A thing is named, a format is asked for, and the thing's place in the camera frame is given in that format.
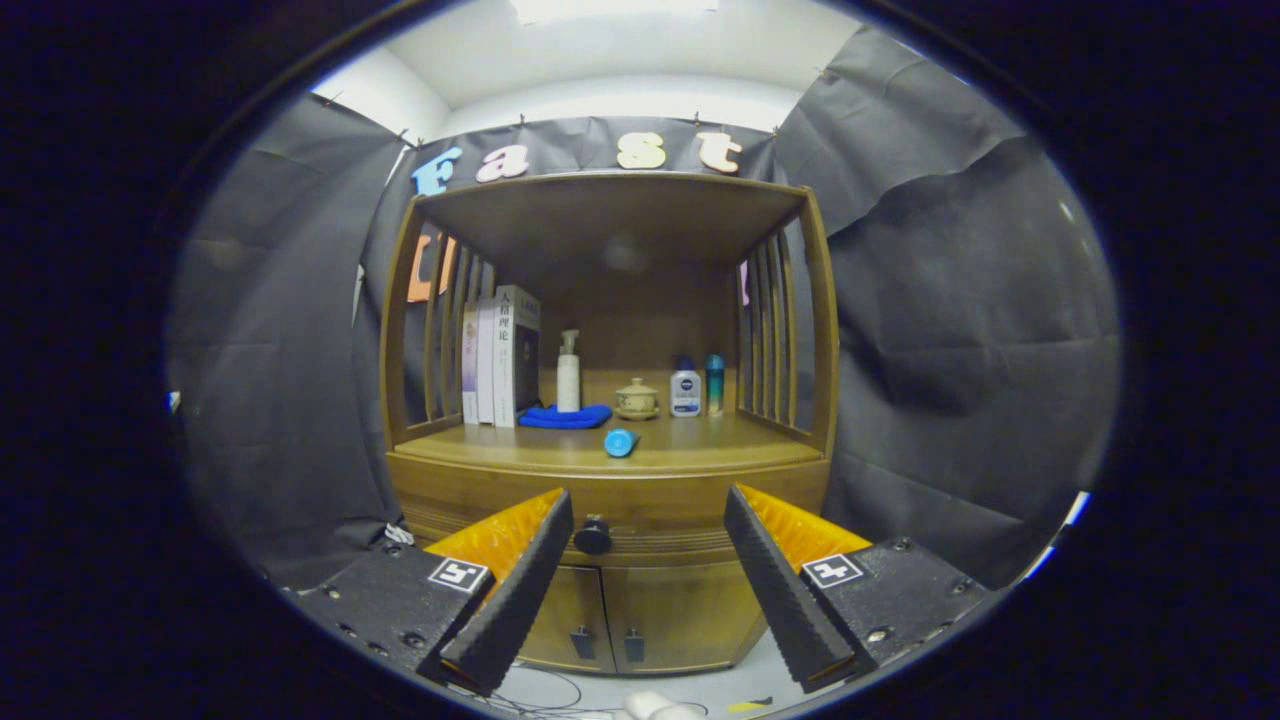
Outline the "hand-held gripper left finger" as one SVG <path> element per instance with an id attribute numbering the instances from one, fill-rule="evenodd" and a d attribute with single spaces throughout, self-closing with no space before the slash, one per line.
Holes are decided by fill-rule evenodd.
<path id="1" fill-rule="evenodd" d="M 375 661 L 492 694 L 524 647 L 573 529 L 550 489 L 417 547 L 383 539 L 294 605 Z"/>

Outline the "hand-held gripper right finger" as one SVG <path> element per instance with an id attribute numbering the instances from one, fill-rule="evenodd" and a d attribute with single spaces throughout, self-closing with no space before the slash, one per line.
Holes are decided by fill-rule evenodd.
<path id="1" fill-rule="evenodd" d="M 910 537 L 873 543 L 745 484 L 727 495 L 724 529 L 805 692 L 925 648 L 992 596 Z"/>

